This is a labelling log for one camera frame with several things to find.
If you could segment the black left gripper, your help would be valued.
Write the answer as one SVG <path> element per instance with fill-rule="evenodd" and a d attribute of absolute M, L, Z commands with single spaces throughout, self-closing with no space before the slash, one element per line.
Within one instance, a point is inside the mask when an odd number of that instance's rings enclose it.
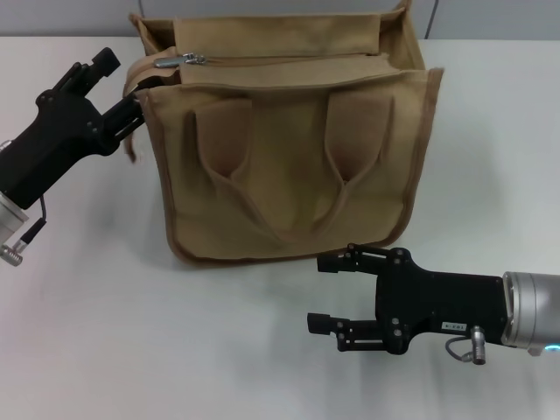
<path fill-rule="evenodd" d="M 80 96 L 87 95 L 120 65 L 113 51 L 103 48 L 91 64 L 74 63 L 52 90 L 37 99 L 35 120 L 0 152 L 0 193 L 27 209 L 78 161 L 114 153 L 119 143 L 144 123 L 134 93 L 104 114 Z"/>

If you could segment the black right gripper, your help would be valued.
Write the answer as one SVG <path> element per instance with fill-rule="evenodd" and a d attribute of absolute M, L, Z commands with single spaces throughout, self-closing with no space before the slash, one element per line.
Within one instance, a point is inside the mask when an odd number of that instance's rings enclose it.
<path fill-rule="evenodd" d="M 499 276 L 429 271 L 405 248 L 350 243 L 317 255 L 318 272 L 377 275 L 373 320 L 308 313 L 311 334 L 334 335 L 340 352 L 382 351 L 401 355 L 422 333 L 468 337 L 480 327 L 486 342 L 500 345 L 507 323 L 503 280 Z"/>

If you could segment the khaki canvas food bag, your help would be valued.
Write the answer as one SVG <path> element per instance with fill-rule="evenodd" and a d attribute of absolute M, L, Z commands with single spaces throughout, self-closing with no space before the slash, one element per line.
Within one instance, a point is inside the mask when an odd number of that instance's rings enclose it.
<path fill-rule="evenodd" d="M 131 17 L 166 237 L 187 261 L 288 260 L 385 246 L 407 227 L 444 75 L 412 0 L 384 12 Z M 197 53 L 204 65 L 155 68 Z"/>

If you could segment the silver metal zipper pull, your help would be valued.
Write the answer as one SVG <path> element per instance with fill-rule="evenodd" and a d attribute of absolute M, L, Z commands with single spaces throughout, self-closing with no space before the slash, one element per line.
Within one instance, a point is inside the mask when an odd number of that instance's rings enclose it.
<path fill-rule="evenodd" d="M 189 52 L 187 54 L 182 54 L 175 57 L 165 57 L 153 60 L 153 66 L 155 68 L 175 68 L 183 64 L 189 65 L 204 65 L 207 63 L 207 59 L 200 54 Z"/>

